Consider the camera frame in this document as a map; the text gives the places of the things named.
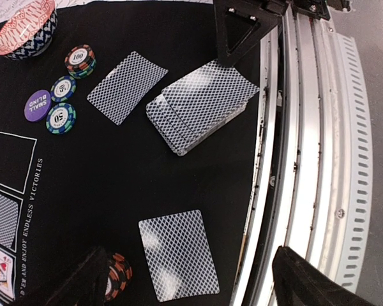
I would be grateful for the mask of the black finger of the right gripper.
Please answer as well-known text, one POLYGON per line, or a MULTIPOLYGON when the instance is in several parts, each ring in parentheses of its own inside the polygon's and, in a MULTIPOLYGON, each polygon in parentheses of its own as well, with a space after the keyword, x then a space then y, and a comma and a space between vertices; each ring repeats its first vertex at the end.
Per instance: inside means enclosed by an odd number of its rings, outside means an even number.
POLYGON ((222 66, 235 65, 282 22, 288 1, 214 1, 216 46, 222 66))

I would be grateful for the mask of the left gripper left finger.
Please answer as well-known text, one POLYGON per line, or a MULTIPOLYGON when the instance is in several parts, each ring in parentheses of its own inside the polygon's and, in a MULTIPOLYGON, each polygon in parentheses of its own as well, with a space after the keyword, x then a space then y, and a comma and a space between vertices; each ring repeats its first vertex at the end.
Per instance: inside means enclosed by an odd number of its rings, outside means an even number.
POLYGON ((91 248, 46 298, 47 305, 103 305, 109 266, 103 247, 91 248))

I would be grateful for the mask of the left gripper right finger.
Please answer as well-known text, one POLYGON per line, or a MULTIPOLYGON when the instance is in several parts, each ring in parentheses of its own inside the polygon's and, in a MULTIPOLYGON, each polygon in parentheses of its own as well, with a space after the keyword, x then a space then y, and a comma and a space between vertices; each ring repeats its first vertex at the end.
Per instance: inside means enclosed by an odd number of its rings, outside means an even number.
POLYGON ((371 305, 337 285, 287 246, 279 246, 272 262, 278 305, 371 305))

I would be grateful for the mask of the red black chip stack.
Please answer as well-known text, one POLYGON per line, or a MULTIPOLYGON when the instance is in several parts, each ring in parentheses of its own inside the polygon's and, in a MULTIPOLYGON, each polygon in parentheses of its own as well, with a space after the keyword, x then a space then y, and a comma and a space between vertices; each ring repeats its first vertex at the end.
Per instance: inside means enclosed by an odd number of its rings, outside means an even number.
POLYGON ((122 293, 133 277, 133 271, 126 258, 119 253, 108 253, 109 268, 104 302, 111 302, 122 293))

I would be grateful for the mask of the dealt cards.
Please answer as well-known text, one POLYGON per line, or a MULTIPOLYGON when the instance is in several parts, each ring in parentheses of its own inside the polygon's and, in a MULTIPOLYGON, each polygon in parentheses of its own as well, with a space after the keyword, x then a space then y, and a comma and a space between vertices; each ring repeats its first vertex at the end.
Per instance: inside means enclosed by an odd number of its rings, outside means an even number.
POLYGON ((132 51, 87 95, 87 100, 119 126, 168 72, 132 51))
POLYGON ((144 219, 138 227, 159 302, 220 292, 201 211, 144 219))

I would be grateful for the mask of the blue playing card deck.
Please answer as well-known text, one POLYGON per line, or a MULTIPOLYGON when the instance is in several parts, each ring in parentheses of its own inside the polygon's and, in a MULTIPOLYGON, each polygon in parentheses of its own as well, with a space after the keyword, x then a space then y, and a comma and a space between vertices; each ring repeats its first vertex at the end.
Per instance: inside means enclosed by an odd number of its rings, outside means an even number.
POLYGON ((215 59, 164 88, 146 105, 146 115, 172 152, 184 156, 243 112, 259 90, 215 59))

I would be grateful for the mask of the blue green poker chip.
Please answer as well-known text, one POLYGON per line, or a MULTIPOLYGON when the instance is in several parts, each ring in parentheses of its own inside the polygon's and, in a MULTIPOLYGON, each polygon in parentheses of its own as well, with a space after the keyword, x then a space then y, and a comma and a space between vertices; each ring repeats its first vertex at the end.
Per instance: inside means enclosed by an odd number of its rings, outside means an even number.
POLYGON ((88 77, 95 69, 96 59, 88 44, 74 47, 64 59, 68 73, 75 79, 88 77))

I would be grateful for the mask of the blue fifty poker chip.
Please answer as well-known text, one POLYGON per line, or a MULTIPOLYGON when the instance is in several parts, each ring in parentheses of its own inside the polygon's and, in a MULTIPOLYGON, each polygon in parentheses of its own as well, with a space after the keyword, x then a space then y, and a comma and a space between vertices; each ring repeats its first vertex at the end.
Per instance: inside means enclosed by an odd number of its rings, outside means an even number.
POLYGON ((75 79, 70 75, 62 76, 51 87, 51 100, 56 103, 64 102, 73 96, 75 90, 75 79))

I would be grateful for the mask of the purple small blind button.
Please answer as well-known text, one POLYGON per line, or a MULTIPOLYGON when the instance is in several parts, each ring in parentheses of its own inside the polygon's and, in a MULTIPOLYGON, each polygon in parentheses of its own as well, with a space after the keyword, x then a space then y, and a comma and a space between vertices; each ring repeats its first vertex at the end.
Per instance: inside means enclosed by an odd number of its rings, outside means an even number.
POLYGON ((44 119, 51 108, 51 97, 47 90, 34 92, 26 101, 24 117, 29 122, 38 122, 44 119))

